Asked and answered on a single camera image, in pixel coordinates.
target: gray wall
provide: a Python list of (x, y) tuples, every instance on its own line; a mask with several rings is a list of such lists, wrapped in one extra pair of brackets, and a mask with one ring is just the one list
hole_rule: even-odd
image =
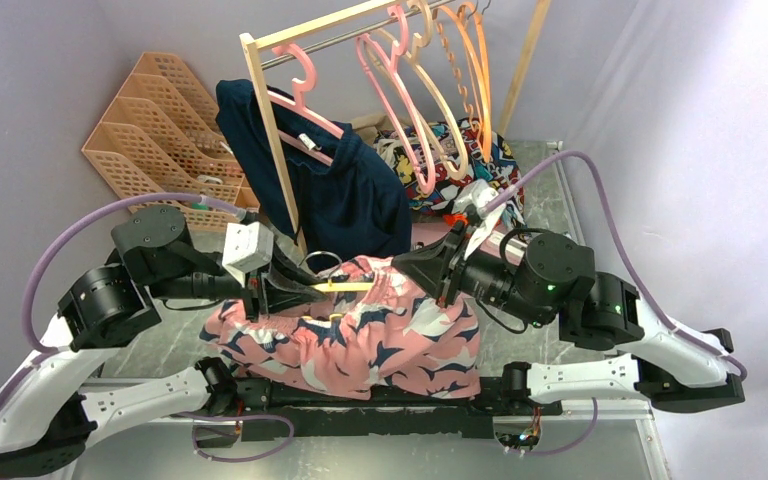
[[(144, 50), (176, 52), (211, 92), (221, 79), (248, 77), (239, 41), (241, 33), (249, 32), (256, 38), (359, 3), (359, 0), (98, 1), (132, 59)], [(518, 139), (546, 140), (561, 138), (566, 133), (583, 108), (596, 75), (637, 1), (564, 0), (552, 5), (512, 121), (517, 128), (515, 131), (511, 129), (509, 134)], [(482, 8), (487, 5), (483, 1), (478, 3)], [(494, 0), (485, 12), (495, 117), (502, 111), (533, 9), (533, 0)], [(380, 18), (381, 15), (370, 15), (299, 43), (307, 46)], [(417, 25), (416, 19), (412, 20), (412, 25)], [(451, 23), (446, 25), (453, 50), (459, 62), (463, 62), (460, 36)], [(452, 111), (458, 115), (463, 108), (439, 39), (434, 38), (426, 50), (422, 53), (423, 66), (450, 99)], [(270, 55), (266, 54), (264, 58), (270, 58)], [(315, 110), (343, 121), (383, 112), (358, 64), (354, 42), (328, 48), (311, 58), (320, 77), (309, 101)], [(466, 64), (460, 65), (466, 76)], [(301, 69), (285, 65), (266, 73), (267, 81), (289, 89), (292, 75), (300, 75)], [(426, 118), (442, 119), (433, 99), (424, 93), (416, 76), (407, 68), (402, 69), (402, 76)], [(395, 98), (391, 102), (396, 106)]]
[[(80, 147), (129, 68), (94, 0), (0, 1), (0, 385), (30, 351), (19, 307), (36, 259), (114, 200)], [(40, 334), (65, 290), (107, 256), (113, 225), (91, 228), (55, 261), (36, 302)]]
[[(568, 140), (599, 164), (656, 299), (729, 328), (749, 368), (745, 404), (656, 415), (675, 478), (768, 478), (768, 1), (641, 2)], [(599, 267), (624, 275), (569, 166)]]

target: pink clothes hanger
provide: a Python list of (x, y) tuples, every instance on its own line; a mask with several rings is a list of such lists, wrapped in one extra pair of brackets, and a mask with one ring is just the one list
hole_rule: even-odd
[[(293, 98), (294, 98), (293, 100), (290, 100), (289, 98), (281, 95), (280, 93), (276, 93), (269, 90), (269, 99), (272, 100), (272, 103), (281, 105), (282, 107), (285, 107), (303, 116), (304, 118), (310, 120), (316, 125), (322, 127), (326, 132), (330, 133), (331, 135), (334, 135), (337, 138), (341, 138), (343, 136), (342, 128), (338, 127), (337, 125), (335, 125), (333, 122), (323, 117), (322, 115), (307, 108), (307, 105), (305, 104), (304, 95), (305, 93), (312, 91), (316, 87), (316, 78), (317, 78), (316, 68), (313, 66), (313, 61), (310, 59), (307, 53), (305, 53), (305, 51), (302, 50), (302, 48), (296, 45), (295, 43), (291, 43), (289, 45), (279, 45), (277, 47), (274, 47), (272, 51), (276, 55), (284, 55), (285, 53), (289, 53), (290, 55), (296, 57), (296, 60), (298, 60), (299, 63), (302, 64), (302, 68), (304, 69), (304, 72), (305, 72), (304, 80), (293, 78)], [(331, 165), (332, 159), (329, 158), (324, 153), (316, 150), (315, 145), (313, 145), (312, 143), (310, 145), (307, 145), (302, 140), (295, 138), (290, 134), (282, 132), (280, 130), (278, 131), (278, 136), (281, 137), (281, 141), (283, 141), (284, 143), (287, 143), (289, 145), (296, 147), (297, 149), (307, 153), (311, 157), (324, 163), (325, 165), (329, 165), (329, 166)]]
[[(387, 13), (389, 13), (390, 16), (396, 17), (398, 19), (400, 27), (399, 39), (392, 42), (390, 46), (389, 57), (378, 42), (373, 40), (368, 33), (364, 33), (363, 35), (357, 37), (355, 40), (358, 60), (360, 61), (361, 67), (363, 67), (363, 71), (367, 78), (369, 78), (369, 81), (372, 83), (373, 88), (375, 88), (375, 92), (381, 99), (381, 104), (384, 106), (384, 109), (387, 112), (387, 116), (393, 123), (393, 127), (396, 129), (396, 134), (399, 136), (399, 140), (401, 140), (402, 144), (405, 146), (405, 154), (413, 166), (413, 170), (416, 174), (416, 182), (419, 185), (420, 192), (427, 195), (434, 191), (434, 184), (437, 182), (437, 172), (434, 166), (434, 155), (432, 154), (431, 148), (428, 145), (428, 137), (426, 136), (425, 129), (422, 128), (422, 117), (419, 115), (419, 112), (414, 105), (410, 95), (408, 94), (407, 88), (405, 87), (405, 84), (399, 76), (398, 72), (399, 58), (408, 50), (408, 43), (410, 39), (408, 20), (401, 5), (394, 5), (389, 7), (387, 9)], [(402, 103), (404, 103), (405, 107), (408, 109), (411, 122), (413, 122), (415, 126), (414, 130), (416, 131), (416, 135), (419, 138), (422, 154), (425, 157), (425, 175), (422, 174), (422, 167), (420, 166), (419, 159), (416, 158), (416, 153), (413, 151), (413, 148), (411, 148), (410, 141), (405, 135), (404, 128), (399, 122), (399, 118), (393, 111), (393, 107), (387, 100), (386, 95), (384, 95), (384, 91), (382, 90), (381, 85), (378, 83), (378, 79), (375, 78), (375, 75), (369, 68), (369, 64), (367, 63), (366, 57), (363, 53), (364, 46), (366, 46), (368, 51), (378, 56), (378, 60), (386, 67), (386, 73), (388, 73), (393, 86), (399, 93), (399, 97), (401, 97)]]

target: clothing tag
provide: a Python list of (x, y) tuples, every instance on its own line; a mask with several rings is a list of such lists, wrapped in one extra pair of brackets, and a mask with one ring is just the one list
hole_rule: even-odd
[(307, 147), (308, 150), (314, 150), (314, 151), (317, 151), (317, 152), (319, 150), (321, 150), (319, 148), (319, 145), (314, 143), (313, 140), (311, 140), (310, 137), (308, 137), (306, 133), (300, 133), (299, 134), (299, 140), (301, 140), (302, 143), (305, 144), (305, 147)]

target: tile floor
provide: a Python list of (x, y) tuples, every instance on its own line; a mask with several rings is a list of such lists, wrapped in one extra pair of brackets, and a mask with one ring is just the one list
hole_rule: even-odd
[[(543, 142), (510, 142), (520, 168), (528, 171), (551, 152)], [(525, 218), (529, 226), (543, 227), (565, 233), (571, 230), (570, 218), (561, 188), (553, 170), (538, 175), (526, 186)], [(289, 246), (289, 239), (283, 239)], [(223, 238), (219, 234), (193, 233), (195, 247), (202, 251), (220, 251)], [(186, 306), (192, 302), (170, 302)], [(215, 351), (198, 339), (198, 333), (211, 310), (175, 312), (159, 302), (163, 322), (139, 337), (104, 366), (102, 377), (157, 378), (171, 375)], [(512, 335), (493, 323), (481, 311), (476, 312), (481, 325), (481, 352), (478, 365), (483, 376), (500, 375), (502, 367), (512, 361), (551, 364), (575, 363), (601, 358), (601, 353), (580, 350), (557, 339), (557, 323), (543, 329), (529, 329), (522, 335)], [(495, 312), (511, 325), (519, 322), (502, 312)]]

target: navy blue shirt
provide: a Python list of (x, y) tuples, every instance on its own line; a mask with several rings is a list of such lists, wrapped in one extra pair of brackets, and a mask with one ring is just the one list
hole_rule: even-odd
[[(251, 81), (220, 81), (216, 99), (216, 123), (243, 167), (263, 213), (278, 230), (296, 238)], [(333, 159), (328, 166), (283, 144), (308, 249), (333, 252), (344, 261), (357, 255), (383, 258), (407, 252), (411, 237), (408, 198), (399, 178), (375, 150), (349, 124), (337, 124), (344, 133), (336, 138), (287, 108), (273, 103), (272, 109), (279, 130), (293, 137), (306, 134)], [(336, 261), (319, 256), (308, 264), (317, 271)]]

